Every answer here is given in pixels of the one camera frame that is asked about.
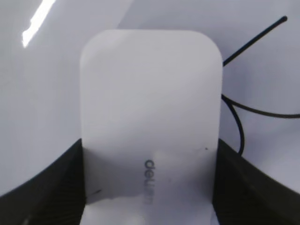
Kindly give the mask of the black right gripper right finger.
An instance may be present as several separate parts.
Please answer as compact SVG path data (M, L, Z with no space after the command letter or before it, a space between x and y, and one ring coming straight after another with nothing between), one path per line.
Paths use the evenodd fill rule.
M298 225L300 195L218 141L213 208L221 225Z

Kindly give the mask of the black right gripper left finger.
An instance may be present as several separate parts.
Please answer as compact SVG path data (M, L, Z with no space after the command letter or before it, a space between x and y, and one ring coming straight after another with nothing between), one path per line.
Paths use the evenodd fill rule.
M2 225L78 225L86 204L83 147L77 140L38 175L2 195Z

